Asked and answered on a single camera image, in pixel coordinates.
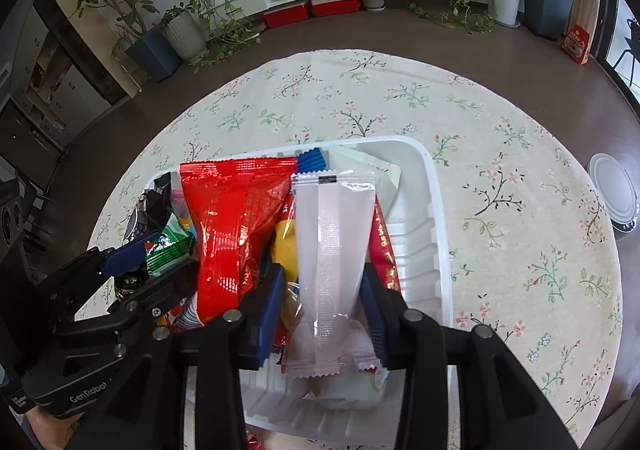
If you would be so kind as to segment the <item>left hand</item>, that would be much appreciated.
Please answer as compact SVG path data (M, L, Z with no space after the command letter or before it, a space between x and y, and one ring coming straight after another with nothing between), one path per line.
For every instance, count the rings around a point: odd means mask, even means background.
M46 450L64 450L74 436L75 426L81 417L82 414L78 413L59 420L40 407L26 412L35 437Z

